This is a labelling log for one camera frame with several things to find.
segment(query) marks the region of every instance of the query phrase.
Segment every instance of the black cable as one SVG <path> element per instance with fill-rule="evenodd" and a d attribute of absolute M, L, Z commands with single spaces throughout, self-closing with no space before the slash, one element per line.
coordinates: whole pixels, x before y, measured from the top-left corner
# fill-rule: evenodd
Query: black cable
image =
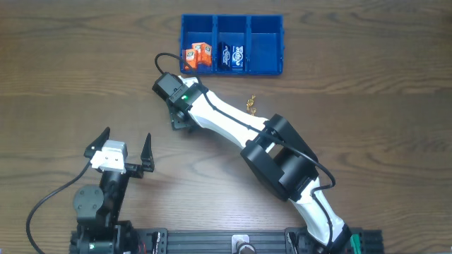
<path fill-rule="evenodd" d="M 157 56 L 155 56 L 154 59 L 154 63 L 155 63 L 155 67 L 157 67 L 157 70 L 159 70 L 159 72 L 161 74 L 164 74 L 164 72 L 162 71 L 162 69 L 160 68 L 160 66 L 158 65 L 158 58 L 161 56 L 171 56 L 175 59 L 178 59 L 180 62 L 184 63 L 185 66 L 188 66 L 190 71 L 193 73 L 193 75 L 195 76 L 195 78 L 198 80 L 199 85 L 203 86 L 203 83 L 201 81 L 201 78 L 199 77 L 199 75 L 197 74 L 196 70 L 190 66 L 190 64 L 185 61 L 185 59 L 183 59 L 180 56 L 177 56 L 175 54 L 171 54 L 171 53 L 159 53 L 157 54 Z M 328 225 L 330 228 L 330 236 L 329 236 L 329 240 L 327 243 L 327 247 L 329 247 L 330 244 L 332 244 L 332 239 L 333 239 L 333 224 L 331 223 L 331 218 L 329 217 L 328 213 L 326 212 L 325 207 L 320 203 L 320 201 L 317 199 L 317 197 L 315 196 L 314 192 L 316 191 L 320 191 L 320 190 L 326 190 L 329 188 L 332 188 L 336 185 L 336 180 L 334 178 L 334 176 L 332 175 L 332 173 L 325 168 L 324 165 L 320 164 L 319 162 L 315 161 L 314 159 L 312 159 L 311 157 L 309 157 L 308 155 L 304 154 L 303 152 L 300 152 L 299 150 L 295 149 L 293 146 L 287 144 L 286 142 L 273 137 L 272 135 L 269 135 L 261 130 L 258 130 L 257 128 L 254 128 L 253 126 L 250 126 L 249 124 L 246 124 L 242 121 L 240 121 L 239 119 L 236 119 L 233 116 L 230 116 L 229 114 L 223 112 L 221 109 L 218 109 L 215 105 L 212 104 L 212 102 L 209 100 L 208 96 L 207 96 L 207 92 L 203 92 L 204 98 L 206 99 L 207 103 L 209 104 L 209 106 L 212 107 L 213 110 L 218 111 L 220 114 L 222 114 L 223 116 L 226 116 L 227 118 L 235 121 L 236 123 L 240 124 L 241 126 L 246 127 L 249 130 L 252 130 L 256 133 L 258 133 L 259 135 L 262 135 L 263 137 L 269 139 L 270 141 L 272 141 L 273 143 L 277 144 L 277 145 L 281 145 L 287 149 L 289 149 L 290 151 L 292 151 L 293 153 L 295 153 L 298 156 L 302 156 L 305 159 L 309 160 L 312 164 L 314 164 L 316 167 L 318 167 L 323 173 L 325 173 L 331 180 L 331 183 L 328 185 L 324 185 L 324 186 L 319 186 L 317 188 L 313 188 L 311 190 L 311 197 L 317 202 L 317 204 L 320 206 L 320 208 L 322 209 L 322 211 L 325 213 L 326 216 L 326 220 L 328 221 Z"/>
<path fill-rule="evenodd" d="M 70 180 L 68 183 L 64 184 L 63 186 L 61 186 L 60 188 L 52 191 L 49 195 L 45 196 L 43 199 L 41 199 L 41 201 L 39 201 L 34 207 L 33 209 L 31 209 L 30 214 L 28 215 L 27 218 L 27 222 L 25 224 L 25 230 L 27 231 L 27 237 L 28 240 L 30 241 L 31 245 L 33 246 L 33 248 L 39 253 L 39 254 L 45 254 L 36 244 L 35 240 L 33 240 L 33 236 L 31 235 L 31 230 L 30 230 L 30 223 L 31 223 L 31 219 L 34 215 L 34 213 L 36 212 L 36 210 L 42 205 L 44 204 L 44 202 L 46 202 L 49 198 L 53 197 L 55 194 L 57 194 L 58 192 L 64 190 L 65 188 L 68 188 L 72 183 L 77 182 L 78 179 L 80 179 L 80 177 L 82 177 L 84 175 L 84 173 L 88 170 L 88 167 L 90 166 L 90 162 L 88 162 L 86 164 L 86 166 L 83 168 L 83 170 L 80 172 L 80 174 L 78 176 L 76 176 L 74 179 Z"/>

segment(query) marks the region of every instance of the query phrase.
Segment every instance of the wood grain surface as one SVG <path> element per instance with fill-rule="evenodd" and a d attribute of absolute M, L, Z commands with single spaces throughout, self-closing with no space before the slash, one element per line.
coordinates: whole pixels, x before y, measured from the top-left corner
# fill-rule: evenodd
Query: wood grain surface
<path fill-rule="evenodd" d="M 452 2 L 449 0 L 0 2 L 0 249 L 34 253 L 25 219 L 72 179 L 109 126 L 139 162 L 148 132 L 156 170 L 132 179 L 121 219 L 135 227 L 284 229 L 305 225 L 216 133 L 170 127 L 151 85 L 154 57 L 177 53 L 183 13 L 281 13 L 277 77 L 203 82 L 245 110 L 286 117 L 334 173 L 325 192 L 350 226 L 382 229 L 387 253 L 452 246 Z M 179 73 L 177 63 L 162 67 Z M 67 253 L 74 192 L 35 214 L 46 253 Z"/>

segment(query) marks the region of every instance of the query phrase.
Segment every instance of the blue tray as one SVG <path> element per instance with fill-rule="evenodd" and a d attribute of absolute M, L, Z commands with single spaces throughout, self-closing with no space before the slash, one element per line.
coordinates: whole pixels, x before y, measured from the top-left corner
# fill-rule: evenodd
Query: blue tray
<path fill-rule="evenodd" d="M 220 75 L 279 75 L 284 65 L 282 15 L 182 15 L 180 56 L 195 42 L 212 46 L 212 66 L 198 65 L 198 73 Z M 243 70 L 218 68 L 218 43 L 244 45 Z"/>

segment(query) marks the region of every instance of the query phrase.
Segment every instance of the orange candy package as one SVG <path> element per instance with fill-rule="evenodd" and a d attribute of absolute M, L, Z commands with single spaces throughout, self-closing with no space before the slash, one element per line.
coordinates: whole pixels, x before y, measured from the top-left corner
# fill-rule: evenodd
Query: orange candy package
<path fill-rule="evenodd" d="M 212 66 L 212 47 L 205 42 L 197 42 L 191 45 L 198 51 L 198 63 Z"/>
<path fill-rule="evenodd" d="M 196 70 L 198 68 L 198 51 L 196 49 L 187 49 L 185 51 L 185 61 Z M 190 71 L 190 68 L 184 65 L 184 70 Z"/>

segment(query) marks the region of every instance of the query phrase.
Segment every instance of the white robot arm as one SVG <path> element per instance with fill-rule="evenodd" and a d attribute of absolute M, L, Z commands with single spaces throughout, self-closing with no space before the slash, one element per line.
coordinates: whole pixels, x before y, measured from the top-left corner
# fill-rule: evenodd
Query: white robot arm
<path fill-rule="evenodd" d="M 338 252 L 348 242 L 351 237 L 348 226 L 334 213 L 321 190 L 315 191 L 315 197 L 312 195 L 312 190 L 320 186 L 315 166 L 285 148 L 275 158 L 270 157 L 268 152 L 274 143 L 249 129 L 251 126 L 274 135 L 317 161 L 315 154 L 287 120 L 278 115 L 268 120 L 246 114 L 199 85 L 196 78 L 184 79 L 164 73 L 155 82 L 153 90 L 167 102 L 173 129 L 178 129 L 176 123 L 184 123 L 179 125 L 182 128 L 209 128 L 239 146 L 241 156 L 259 181 L 281 200 L 292 202 L 307 223 L 308 232 L 321 246 L 320 253 Z"/>

